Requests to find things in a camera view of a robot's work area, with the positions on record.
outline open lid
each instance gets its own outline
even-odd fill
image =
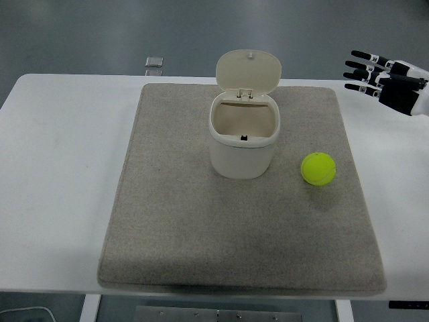
[[[216,80],[224,91],[251,89],[254,94],[267,94],[277,87],[281,75],[279,60],[259,50],[227,52],[216,66]]]

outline yellow tennis ball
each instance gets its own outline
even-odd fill
[[[335,177],[335,161],[326,153],[315,152],[307,155],[301,163],[301,175],[314,186],[324,186]]]

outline white trash can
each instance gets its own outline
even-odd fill
[[[219,174],[252,179],[267,170],[280,132],[279,108],[267,94],[281,74],[279,60],[267,52],[235,50],[219,59],[216,80],[224,93],[208,121],[210,160]]]

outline gray floor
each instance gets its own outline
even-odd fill
[[[351,50],[429,70],[428,31],[426,0],[0,0],[0,106],[23,74],[143,75],[163,56],[166,76],[214,76],[242,48],[277,56],[282,78],[343,79]],[[386,306],[353,309],[387,321]]]
[[[428,322],[429,310],[389,309],[389,302],[351,301],[355,322]]]
[[[85,296],[82,294],[38,294],[0,292],[0,312],[26,307],[46,307],[57,322],[79,322]],[[43,309],[0,314],[0,322],[52,322]]]

